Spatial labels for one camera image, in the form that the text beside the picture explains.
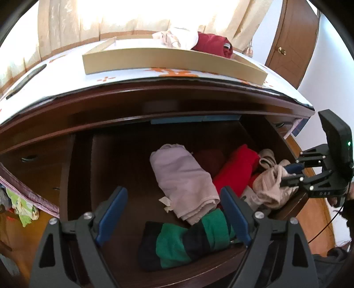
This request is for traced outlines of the person right hand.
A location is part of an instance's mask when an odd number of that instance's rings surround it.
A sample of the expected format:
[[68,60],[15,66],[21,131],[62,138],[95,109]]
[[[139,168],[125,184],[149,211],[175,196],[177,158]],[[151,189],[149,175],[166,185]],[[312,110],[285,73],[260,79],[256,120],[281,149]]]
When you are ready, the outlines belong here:
[[353,200],[354,182],[351,182],[348,187],[348,192],[343,197],[328,197],[327,201],[331,207],[339,208],[346,200]]

